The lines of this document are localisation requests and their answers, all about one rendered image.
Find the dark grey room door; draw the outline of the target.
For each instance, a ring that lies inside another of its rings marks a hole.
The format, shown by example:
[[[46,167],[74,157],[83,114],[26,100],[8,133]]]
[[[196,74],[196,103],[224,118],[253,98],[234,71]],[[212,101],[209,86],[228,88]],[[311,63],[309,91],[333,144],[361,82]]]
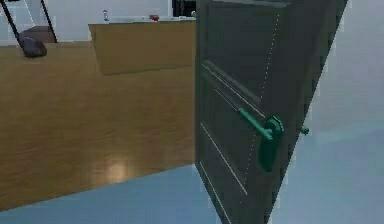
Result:
[[[195,165],[222,224],[268,224],[348,1],[198,0]],[[283,123],[271,172],[239,108]]]

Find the wooden counter with white top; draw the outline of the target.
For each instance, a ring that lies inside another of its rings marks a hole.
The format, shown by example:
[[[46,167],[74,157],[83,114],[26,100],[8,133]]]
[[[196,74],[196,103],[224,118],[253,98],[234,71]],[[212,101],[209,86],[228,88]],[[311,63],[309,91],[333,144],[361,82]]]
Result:
[[[88,25],[103,75],[187,67],[193,64],[193,17],[124,17]]]

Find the dark grey cushion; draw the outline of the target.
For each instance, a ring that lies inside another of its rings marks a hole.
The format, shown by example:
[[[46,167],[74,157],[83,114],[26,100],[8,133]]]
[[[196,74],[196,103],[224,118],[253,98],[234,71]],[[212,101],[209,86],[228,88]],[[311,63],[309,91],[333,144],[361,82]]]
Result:
[[[47,55],[44,43],[33,37],[23,37],[21,39],[22,51],[26,58],[38,58]]]

